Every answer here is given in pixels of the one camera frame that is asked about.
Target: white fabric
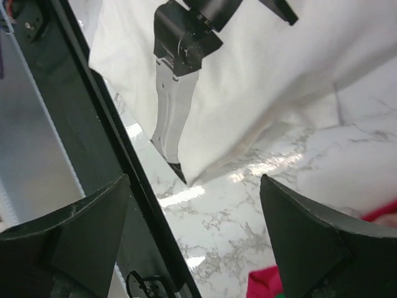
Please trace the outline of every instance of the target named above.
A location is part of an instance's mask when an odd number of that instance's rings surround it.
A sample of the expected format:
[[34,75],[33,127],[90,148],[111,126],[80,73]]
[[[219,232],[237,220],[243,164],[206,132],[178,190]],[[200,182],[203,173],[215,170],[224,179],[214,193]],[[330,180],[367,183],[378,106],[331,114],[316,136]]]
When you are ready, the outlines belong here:
[[[289,0],[290,27],[258,0],[242,5],[206,57],[179,144],[188,183],[245,152],[277,121],[338,124],[334,83],[397,45],[395,0]],[[104,0],[90,66],[151,137],[156,125],[153,17],[165,0]]]

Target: red cloth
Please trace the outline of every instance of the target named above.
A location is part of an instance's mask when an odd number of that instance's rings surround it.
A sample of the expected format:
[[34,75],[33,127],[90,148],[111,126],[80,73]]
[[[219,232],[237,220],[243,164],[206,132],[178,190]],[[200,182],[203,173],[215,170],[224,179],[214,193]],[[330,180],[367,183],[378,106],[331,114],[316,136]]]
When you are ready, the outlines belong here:
[[[361,219],[366,222],[373,222],[381,215],[392,213],[397,213],[397,199],[364,215]],[[247,298],[275,298],[282,293],[283,287],[277,266],[249,273]]]

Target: pink cloth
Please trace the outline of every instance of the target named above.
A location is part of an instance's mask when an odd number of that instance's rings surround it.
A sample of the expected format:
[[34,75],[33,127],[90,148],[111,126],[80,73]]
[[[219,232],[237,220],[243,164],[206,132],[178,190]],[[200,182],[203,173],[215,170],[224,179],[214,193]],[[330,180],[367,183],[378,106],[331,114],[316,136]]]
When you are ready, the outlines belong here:
[[[364,215],[361,219],[366,222],[373,222],[386,214],[397,214],[397,199]],[[249,273],[247,298],[275,298],[282,293],[283,287],[277,266]]]

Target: gray panel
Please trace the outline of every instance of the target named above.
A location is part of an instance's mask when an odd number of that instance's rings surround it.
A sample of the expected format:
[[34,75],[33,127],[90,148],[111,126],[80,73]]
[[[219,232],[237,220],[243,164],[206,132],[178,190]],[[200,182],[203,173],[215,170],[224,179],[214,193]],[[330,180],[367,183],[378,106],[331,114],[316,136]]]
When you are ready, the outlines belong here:
[[0,216],[14,225],[75,202],[83,191],[14,36],[0,30],[0,39]]

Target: marble table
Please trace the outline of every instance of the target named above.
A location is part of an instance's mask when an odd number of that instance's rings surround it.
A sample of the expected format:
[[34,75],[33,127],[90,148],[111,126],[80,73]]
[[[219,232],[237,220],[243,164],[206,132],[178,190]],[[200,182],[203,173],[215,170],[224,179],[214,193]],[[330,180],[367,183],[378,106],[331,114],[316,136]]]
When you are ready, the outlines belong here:
[[[91,43],[100,0],[71,3]],[[353,216],[397,196],[395,57],[397,50],[335,86],[341,126],[295,127],[271,144],[259,140],[217,177],[192,187],[172,172],[121,99],[115,101],[203,298],[245,297],[248,273],[275,264],[259,200],[263,174]]]

